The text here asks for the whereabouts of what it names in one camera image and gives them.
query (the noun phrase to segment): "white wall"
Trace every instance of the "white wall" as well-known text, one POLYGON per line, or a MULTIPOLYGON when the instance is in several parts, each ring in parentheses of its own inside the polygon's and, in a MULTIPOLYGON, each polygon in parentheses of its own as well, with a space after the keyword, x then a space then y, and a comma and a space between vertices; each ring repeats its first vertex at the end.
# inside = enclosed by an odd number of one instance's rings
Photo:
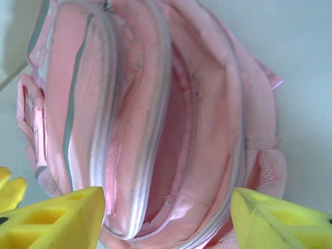
POLYGON ((0 88, 25 62, 30 33, 42 0, 0 0, 0 88))

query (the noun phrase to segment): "white zipper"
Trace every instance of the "white zipper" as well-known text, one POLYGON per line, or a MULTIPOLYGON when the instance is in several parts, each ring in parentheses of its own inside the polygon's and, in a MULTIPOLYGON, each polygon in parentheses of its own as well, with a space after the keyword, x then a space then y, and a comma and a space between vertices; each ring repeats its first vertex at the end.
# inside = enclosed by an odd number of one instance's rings
MULTIPOLYGON (((211 17, 218 23, 218 20, 216 20, 215 16, 211 15, 211 17)), ((232 51, 235 62, 236 62, 236 69, 238 72, 240 72, 239 63, 237 60, 236 53, 234 51, 234 48, 232 47, 230 43, 230 38, 224 33, 222 28, 220 27, 220 33, 224 35, 225 40, 227 41, 227 45, 232 51)), ((244 99, 244 90, 243 90, 243 81, 242 78, 240 78, 240 83, 242 87, 242 99, 244 99)), ((238 139, 238 143, 236 146, 235 151, 239 150, 238 157, 234 157, 234 164, 232 167, 231 172, 231 179, 230 184, 228 186, 227 195, 225 198, 224 205, 222 208, 211 218, 209 223, 200 231, 198 232, 193 238, 190 239, 185 244, 180 244, 177 246, 174 246, 172 248, 181 248, 181 249, 188 249, 188 248, 197 248, 201 246, 204 242, 211 240, 220 230, 220 228, 224 225, 225 221, 230 215, 230 201, 233 189, 237 186, 243 186, 245 181, 245 172, 240 172, 241 170, 246 171, 246 154, 245 154, 245 127, 244 127, 244 106, 242 105, 242 115, 240 120, 240 135, 238 139)))
POLYGON ((162 42, 161 47, 169 47, 169 49, 164 49, 164 51, 160 51, 162 53, 161 57, 163 58, 163 61, 161 62, 159 72, 161 73, 160 80, 164 83, 162 84, 163 89, 160 91, 161 95, 156 97, 157 104, 154 105, 156 107, 156 109, 154 110, 155 116, 157 116, 156 123, 159 123, 160 126, 154 127, 154 129, 152 130, 150 141, 147 143, 148 146, 143 150, 146 156, 143 157, 137 168, 137 176, 134 184, 135 188, 133 189, 132 206, 129 218, 129 230, 127 234, 123 235, 114 233, 113 231, 107 229, 113 236, 121 240, 129 240, 134 238, 143 225, 149 199, 154 160, 158 149, 157 145, 159 145, 163 121, 165 119, 165 113, 167 110, 168 102, 165 101, 165 99, 168 99, 170 94, 172 59, 168 26, 164 21, 163 15, 159 12, 159 9, 151 2, 151 0, 140 1, 144 2, 144 5, 150 8, 155 13, 155 17, 157 18, 157 22, 160 27, 160 41, 162 42), (162 107, 158 105, 158 103, 160 103, 160 100, 162 100, 161 102, 165 103, 162 107))
MULTIPOLYGON (((109 5, 106 5, 104 2, 96 4, 84 1, 68 0, 68 1, 62 1, 59 7, 65 4, 80 5, 91 11, 91 13, 94 16, 96 16, 102 21, 104 25, 104 30, 107 32, 108 35, 109 46, 111 48, 115 47, 117 48, 117 50, 119 50, 118 47, 120 43, 117 41, 115 27, 113 25, 113 22, 111 21, 112 11, 109 8, 109 5)), ((106 134, 108 133, 109 126, 113 125, 114 123, 114 118, 116 116, 116 111, 118 109, 119 95, 120 95, 119 88, 120 88, 121 64, 118 62, 118 57, 117 57, 118 54, 119 51, 117 51, 116 53, 115 52, 110 53, 110 59, 109 59, 110 64, 115 64, 115 66, 110 67, 110 72, 108 72, 109 77, 107 78, 113 79, 111 81, 114 81, 115 85, 113 90, 109 89, 105 90, 105 98, 107 99, 105 101, 106 107, 104 108, 104 110, 102 110, 103 114, 100 115, 100 118, 102 120, 99 123, 101 125, 96 129, 97 135, 94 135, 89 155, 90 157, 89 181, 91 186, 104 186, 105 167, 103 167, 103 165, 105 161, 105 148, 103 147, 105 146, 105 144, 107 144, 106 134), (107 97, 110 91, 112 91, 113 96, 107 97)))
MULTIPOLYGON (((185 172, 187 172, 189 164, 191 163, 190 160, 192 158, 192 151, 193 151, 193 137, 195 136, 195 130, 196 130, 196 94, 195 94, 195 86, 193 84, 193 77, 192 77, 192 74, 189 71, 189 64, 187 63, 187 61, 185 60, 185 57, 182 55, 182 53, 180 52, 180 50, 176 47, 176 45, 174 43, 173 43, 173 46, 176 49, 176 51, 178 52, 179 57, 183 61, 184 66, 187 70, 187 74, 188 74, 188 78, 189 78, 189 82, 190 82, 190 91, 191 91, 191 96, 192 96, 192 98, 191 98, 192 99, 191 134, 190 134, 190 139, 189 139, 190 148, 189 148, 189 153, 188 153, 188 156, 187 156, 187 161, 186 161, 186 166, 185 166, 185 172)), ((178 190, 179 194, 177 195, 177 197, 174 201, 173 208, 171 209, 170 214, 168 215, 166 220, 163 222, 163 224, 160 227, 158 227, 158 229, 156 229, 155 231, 147 233, 147 234, 139 236, 139 237, 135 237, 131 241, 143 240, 143 239, 149 238, 149 237, 157 234, 159 231, 161 231, 168 224, 168 221, 170 220, 170 218, 172 216, 172 212, 175 209, 175 207, 177 206, 181 191, 182 191, 182 186, 179 188, 179 190, 178 190)))

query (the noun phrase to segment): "grey trim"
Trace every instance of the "grey trim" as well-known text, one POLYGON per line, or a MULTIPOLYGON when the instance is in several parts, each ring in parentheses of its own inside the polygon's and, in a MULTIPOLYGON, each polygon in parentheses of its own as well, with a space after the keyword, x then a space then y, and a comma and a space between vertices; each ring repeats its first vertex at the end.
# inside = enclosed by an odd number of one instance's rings
POLYGON ((40 6, 40 11, 36 20, 35 28, 33 29, 29 44, 27 46, 27 56, 30 56, 32 50, 35 48, 37 44, 40 33, 45 23, 45 19, 47 17, 49 7, 50 7, 50 0, 43 0, 40 6))
POLYGON ((86 45, 86 40, 87 40, 87 35, 88 35, 88 29, 91 23, 91 20, 93 18, 94 14, 90 13, 88 15, 87 19, 87 24, 86 24, 86 29, 85 29, 85 34, 84 34, 84 39, 83 42, 76 54, 76 59, 75 59, 75 65, 74 65, 74 72, 73 72, 73 78, 71 82, 71 88, 69 92, 69 100, 68 100, 68 108, 67 108, 67 117, 66 117, 66 123, 64 127, 64 135, 63 135, 63 143, 62 143, 62 152, 64 156, 64 161, 66 164, 66 169, 68 173, 68 178, 71 186, 71 191, 73 191, 73 172, 71 172, 70 164, 69 164, 69 158, 68 158, 68 148, 69 148, 69 142, 71 138, 71 133, 73 129, 73 123, 74 123, 74 99, 75 99, 75 87, 76 87, 76 81, 77 81, 77 75, 78 75, 78 69, 80 66, 80 60, 83 55, 83 51, 85 49, 86 45))

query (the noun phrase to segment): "backpack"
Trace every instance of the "backpack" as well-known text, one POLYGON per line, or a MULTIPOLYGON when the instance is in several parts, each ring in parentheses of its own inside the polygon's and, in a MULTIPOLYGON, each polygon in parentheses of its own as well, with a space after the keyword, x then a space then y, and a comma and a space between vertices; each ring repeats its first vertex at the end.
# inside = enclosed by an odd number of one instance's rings
POLYGON ((102 186, 107 248, 236 248, 235 187, 281 197, 282 80, 195 0, 43 0, 18 81, 49 196, 102 186))

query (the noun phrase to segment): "zipper pull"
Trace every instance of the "zipper pull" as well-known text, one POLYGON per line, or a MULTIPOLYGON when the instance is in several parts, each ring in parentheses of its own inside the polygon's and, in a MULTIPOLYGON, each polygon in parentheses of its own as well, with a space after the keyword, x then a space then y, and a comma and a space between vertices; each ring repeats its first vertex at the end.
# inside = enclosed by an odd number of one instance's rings
POLYGON ((109 0, 103 0, 101 3, 101 8, 103 11, 109 11, 109 12, 113 12, 112 11, 112 4, 109 0))

